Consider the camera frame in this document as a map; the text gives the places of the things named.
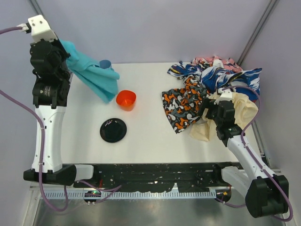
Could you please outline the cream cloth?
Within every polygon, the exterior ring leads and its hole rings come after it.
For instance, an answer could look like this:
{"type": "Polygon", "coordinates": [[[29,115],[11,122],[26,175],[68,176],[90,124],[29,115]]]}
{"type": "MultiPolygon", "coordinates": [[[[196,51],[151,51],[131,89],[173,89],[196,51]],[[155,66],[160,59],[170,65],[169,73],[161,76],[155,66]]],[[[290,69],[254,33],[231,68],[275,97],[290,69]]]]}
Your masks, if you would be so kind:
{"type": "MultiPolygon", "coordinates": [[[[235,123],[244,129],[257,114],[258,107],[242,93],[234,93],[232,102],[235,108],[235,123]]],[[[208,109],[205,109],[201,120],[192,125],[190,136],[193,139],[208,142],[216,137],[216,124],[206,117],[207,111],[208,109]]]]}

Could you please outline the blue white patterned cloth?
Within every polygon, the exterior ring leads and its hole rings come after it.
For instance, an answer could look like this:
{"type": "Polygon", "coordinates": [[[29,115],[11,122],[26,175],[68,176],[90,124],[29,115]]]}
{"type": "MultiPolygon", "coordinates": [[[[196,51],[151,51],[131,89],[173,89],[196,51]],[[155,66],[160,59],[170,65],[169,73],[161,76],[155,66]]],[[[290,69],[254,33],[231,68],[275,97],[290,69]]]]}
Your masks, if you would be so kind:
{"type": "Polygon", "coordinates": [[[261,68],[252,70],[241,70],[238,68],[227,69],[213,66],[203,62],[200,64],[187,64],[182,61],[172,65],[167,73],[178,78],[184,79],[193,75],[208,90],[210,94],[220,88],[235,86],[235,91],[243,93],[249,97],[249,100],[256,102],[260,94],[260,73],[261,68]]]}

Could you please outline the turquoise cloth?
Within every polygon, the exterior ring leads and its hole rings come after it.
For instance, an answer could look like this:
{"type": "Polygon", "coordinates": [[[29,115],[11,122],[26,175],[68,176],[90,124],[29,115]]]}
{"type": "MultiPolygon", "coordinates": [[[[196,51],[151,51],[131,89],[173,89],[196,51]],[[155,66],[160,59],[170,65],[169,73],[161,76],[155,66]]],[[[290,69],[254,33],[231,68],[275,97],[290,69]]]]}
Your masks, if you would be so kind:
{"type": "Polygon", "coordinates": [[[66,59],[68,69],[105,103],[109,103],[118,94],[117,80],[120,79],[120,75],[112,68],[101,68],[97,60],[78,51],[72,42],[60,42],[70,54],[66,59]]]}

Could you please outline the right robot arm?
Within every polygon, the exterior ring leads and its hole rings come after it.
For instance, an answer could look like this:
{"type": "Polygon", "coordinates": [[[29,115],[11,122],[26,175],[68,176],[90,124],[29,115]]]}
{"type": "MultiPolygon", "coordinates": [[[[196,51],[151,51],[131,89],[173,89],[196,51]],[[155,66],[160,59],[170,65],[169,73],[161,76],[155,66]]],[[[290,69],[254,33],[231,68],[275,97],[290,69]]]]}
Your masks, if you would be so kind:
{"type": "Polygon", "coordinates": [[[234,187],[245,199],[246,207],[254,218],[289,213],[293,216],[289,202],[289,183],[285,176],[276,175],[253,150],[245,132],[235,123],[235,108],[231,100],[205,98],[199,115],[206,111],[206,117],[216,124],[217,137],[235,155],[244,172],[231,163],[223,163],[219,178],[234,187]]]}

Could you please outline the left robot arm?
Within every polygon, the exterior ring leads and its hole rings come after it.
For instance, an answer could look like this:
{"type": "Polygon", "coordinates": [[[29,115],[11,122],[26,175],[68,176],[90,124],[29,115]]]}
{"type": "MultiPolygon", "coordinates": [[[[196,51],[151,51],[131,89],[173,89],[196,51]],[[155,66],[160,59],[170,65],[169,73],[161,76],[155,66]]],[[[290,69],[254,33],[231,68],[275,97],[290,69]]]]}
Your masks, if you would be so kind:
{"type": "Polygon", "coordinates": [[[24,180],[44,184],[71,186],[91,179],[94,167],[86,164],[63,164],[61,137],[72,75],[66,52],[59,40],[41,39],[31,44],[30,63],[36,81],[32,90],[37,119],[36,151],[24,180]]]}

